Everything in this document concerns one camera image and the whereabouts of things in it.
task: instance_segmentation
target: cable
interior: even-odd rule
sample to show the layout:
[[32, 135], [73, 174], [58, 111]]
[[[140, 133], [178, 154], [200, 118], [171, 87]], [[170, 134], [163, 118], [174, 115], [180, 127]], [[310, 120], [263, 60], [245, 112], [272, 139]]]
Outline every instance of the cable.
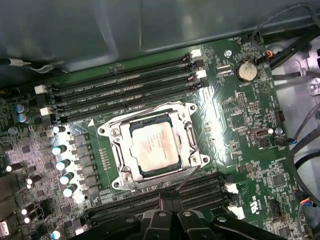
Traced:
[[303, 156], [302, 158], [300, 158], [298, 161], [295, 162], [295, 168], [298, 170], [304, 163], [306, 163], [307, 161], [314, 159], [316, 157], [320, 157], [320, 151], [316, 151], [313, 153], [309, 153], [305, 156]]
[[299, 137], [299, 134], [301, 133], [302, 129], [305, 127], [305, 125], [309, 122], [309, 120], [312, 118], [313, 115], [315, 115], [315, 113], [320, 109], [320, 103], [318, 103], [317, 105], [315, 105], [310, 112], [305, 116], [303, 122], [301, 123], [300, 127], [298, 128], [298, 130], [296, 131], [293, 139], [297, 140]]
[[260, 45], [258, 45], [255, 42], [255, 36], [257, 35], [257, 33], [268, 23], [270, 23], [272, 20], [274, 20], [275, 18], [277, 18], [279, 15], [282, 15], [286, 12], [289, 12], [293, 9], [297, 9], [297, 8], [304, 8], [307, 9], [311, 15], [312, 20], [314, 21], [314, 23], [320, 28], [320, 19], [318, 18], [317, 14], [315, 13], [315, 11], [308, 5], [305, 3], [302, 4], [296, 4], [290, 7], [287, 7], [279, 12], [277, 12], [276, 14], [268, 17], [265, 21], [263, 21], [257, 28], [256, 30], [254, 30], [254, 32], [252, 33], [251, 37], [250, 37], [250, 41], [252, 46], [256, 47], [257, 49], [259, 49], [260, 51], [265, 52], [266, 49], [264, 47], [261, 47]]
[[306, 194], [310, 197], [310, 199], [318, 206], [320, 206], [320, 200], [308, 189], [308, 187], [305, 185], [305, 183], [303, 182], [303, 180], [301, 179], [301, 177], [298, 174], [298, 171], [296, 169], [295, 166], [295, 162], [294, 162], [294, 158], [295, 158], [295, 154], [297, 152], [299, 152], [302, 148], [304, 148], [305, 146], [307, 146], [309, 143], [311, 143], [312, 141], [314, 141], [315, 139], [317, 139], [318, 137], [320, 137], [320, 127], [317, 127], [316, 129], [314, 129], [312, 132], [310, 132], [308, 135], [306, 135], [303, 139], [301, 139], [301, 141], [299, 141], [289, 152], [289, 155], [287, 157], [287, 161], [288, 161], [288, 166], [290, 167], [290, 170], [294, 176], [294, 178], [296, 179], [296, 182], [298, 183], [298, 185], [301, 187], [301, 189], [303, 191], [306, 192]]
[[190, 173], [190, 175], [189, 175], [179, 186], [176, 187], [175, 190], [178, 191], [186, 182], [189, 181], [189, 179], [192, 178], [193, 175], [195, 175], [195, 173], [196, 173], [199, 169], [200, 169], [200, 165], [197, 166], [197, 167], [195, 168], [195, 170], [194, 170], [192, 173]]
[[320, 36], [320, 29], [312, 31], [311, 33], [306, 33], [302, 35], [299, 39], [294, 41], [291, 45], [289, 45], [286, 49], [280, 52], [277, 57], [270, 61], [270, 68], [274, 70], [275, 68], [279, 67], [285, 61], [290, 59], [294, 54], [298, 51], [302, 50], [306, 45], [309, 44], [313, 39]]
[[[320, 72], [314, 72], [314, 71], [306, 71], [305, 72], [305, 77], [311, 77], [311, 78], [320, 78]], [[288, 74], [283, 74], [283, 75], [272, 75], [273, 80], [279, 81], [279, 80], [290, 80], [290, 79], [295, 79], [302, 77], [301, 72], [292, 72]]]

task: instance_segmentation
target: green circuit board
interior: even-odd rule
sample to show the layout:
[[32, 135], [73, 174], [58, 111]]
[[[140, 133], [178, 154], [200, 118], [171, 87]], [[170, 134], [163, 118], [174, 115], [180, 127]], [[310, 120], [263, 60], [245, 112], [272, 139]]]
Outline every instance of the green circuit board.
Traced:
[[[86, 91], [103, 87], [103, 85], [96, 85], [95, 79], [108, 73], [121, 73], [121, 71], [176, 59], [192, 50], [201, 51], [200, 58], [204, 62], [203, 68], [206, 71], [206, 86], [186, 92], [185, 88], [190, 86], [190, 83], [171, 85], [168, 79], [155, 81], [148, 79], [143, 87], [154, 98], [134, 101], [132, 104], [122, 105], [122, 108], [112, 107], [118, 106], [119, 98], [112, 102], [111, 107], [94, 109], [100, 101], [98, 97], [93, 100], [92, 96], [99, 96], [101, 92], [87, 94]], [[8, 143], [13, 146], [12, 150], [1, 150], [2, 169], [5, 169], [9, 163], [17, 163], [21, 160], [28, 166], [17, 172], [21, 188], [15, 195], [18, 207], [22, 208], [36, 200], [52, 199], [54, 211], [42, 221], [48, 233], [51, 233], [55, 227], [64, 225], [66, 235], [73, 236], [75, 229], [70, 221], [81, 217], [87, 209], [116, 202], [135, 194], [112, 188], [111, 182], [119, 174], [117, 164], [110, 140], [100, 136], [97, 132], [98, 128], [115, 116], [167, 102], [181, 101], [197, 105], [197, 111], [191, 116], [196, 142], [200, 153], [208, 155], [211, 159], [211, 162], [201, 168], [196, 176], [215, 172], [231, 176], [238, 194], [236, 200], [231, 201], [230, 204], [238, 207], [235, 212], [238, 217], [285, 238], [298, 239], [296, 224], [298, 202], [294, 195], [297, 185], [286, 162], [289, 147], [276, 144], [276, 139], [285, 137], [286, 131], [283, 119], [279, 120], [282, 112], [270, 67], [267, 63], [259, 64], [257, 76], [252, 81], [241, 81], [235, 75], [235, 69], [241, 61], [248, 59], [254, 61], [262, 56], [263, 54], [251, 47], [250, 43], [242, 43], [240, 37], [234, 37], [17, 87], [19, 96], [1, 99], [0, 142], [2, 146]], [[80, 84], [86, 79], [92, 80], [85, 87], [81, 87]], [[73, 106], [76, 106], [56, 114], [61, 121], [58, 124], [66, 128], [64, 132], [54, 135], [51, 126], [43, 126], [41, 122], [36, 121], [40, 116], [34, 94], [34, 87], [37, 85], [49, 86], [53, 91], [61, 89], [61, 91], [57, 90], [56, 99], [65, 98], [67, 99], [65, 105], [74, 103]], [[89, 102], [92, 104], [90, 108], [86, 108], [85, 104]], [[17, 113], [14, 112], [16, 104], [28, 106], [27, 114], [32, 118], [30, 123], [17, 121]], [[64, 105], [59, 106], [57, 102], [52, 102], [51, 107], [59, 110]], [[9, 134], [8, 129], [11, 127], [16, 128], [15, 134]], [[283, 130], [283, 133], [275, 134], [276, 128]], [[257, 130], [264, 131], [262, 137], [257, 137], [259, 134]], [[74, 162], [78, 159], [72, 151], [77, 150], [78, 146], [69, 144], [69, 141], [81, 135], [86, 135], [85, 143], [89, 146], [88, 151], [94, 156], [99, 192], [88, 194], [87, 189], [79, 184], [81, 176], [75, 174], [72, 183], [77, 185], [77, 189], [72, 198], [66, 198], [62, 194], [65, 186], [59, 183], [62, 173], [54, 167], [48, 168], [48, 165], [45, 167], [45, 163], [52, 162], [55, 165], [58, 161], [70, 159], [71, 165], [67, 171], [77, 173], [80, 168]], [[23, 152], [22, 147], [26, 145], [29, 146], [30, 151]], [[54, 156], [51, 149], [58, 145], [67, 145], [67, 151]], [[31, 170], [29, 166], [36, 166], [36, 168]], [[37, 182], [32, 189], [26, 189], [26, 176], [38, 173], [42, 175], [41, 183]], [[152, 190], [154, 188], [151, 187], [141, 192], [147, 193]], [[270, 201], [276, 202], [281, 211], [276, 219]], [[210, 206], [199, 209], [206, 218], [212, 217]], [[32, 222], [27, 226], [22, 219], [20, 221], [23, 235], [28, 235], [30, 229], [42, 223], [41, 221]]]

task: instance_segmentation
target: cpu socket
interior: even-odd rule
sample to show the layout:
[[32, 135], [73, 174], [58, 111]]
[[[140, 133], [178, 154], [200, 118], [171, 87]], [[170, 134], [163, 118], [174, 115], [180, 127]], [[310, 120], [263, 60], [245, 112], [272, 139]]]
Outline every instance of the cpu socket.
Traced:
[[210, 158], [199, 153], [191, 115], [194, 103], [168, 102], [117, 116], [98, 128], [117, 165], [117, 190], [137, 190], [189, 175]]

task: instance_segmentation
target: motherboard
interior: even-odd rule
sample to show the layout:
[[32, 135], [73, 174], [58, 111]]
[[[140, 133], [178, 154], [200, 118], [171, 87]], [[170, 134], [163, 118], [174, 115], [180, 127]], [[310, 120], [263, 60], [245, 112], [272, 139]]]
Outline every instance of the motherboard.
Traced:
[[268, 57], [245, 37], [1, 89], [0, 97], [2, 237], [68, 239], [121, 214], [142, 217], [160, 191], [193, 173], [179, 189], [185, 209], [208, 220], [224, 209], [299, 238], [284, 114]]

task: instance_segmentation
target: gray case wall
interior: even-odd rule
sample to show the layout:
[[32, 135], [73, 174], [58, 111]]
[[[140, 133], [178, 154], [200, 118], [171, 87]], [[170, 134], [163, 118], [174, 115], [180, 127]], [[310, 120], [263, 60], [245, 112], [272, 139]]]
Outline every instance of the gray case wall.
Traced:
[[[319, 0], [307, 0], [320, 10]], [[252, 31], [300, 0], [2, 0], [0, 57], [58, 62], [78, 71], [123, 59]], [[264, 31], [311, 22], [305, 9]], [[0, 84], [34, 73], [0, 67]]]

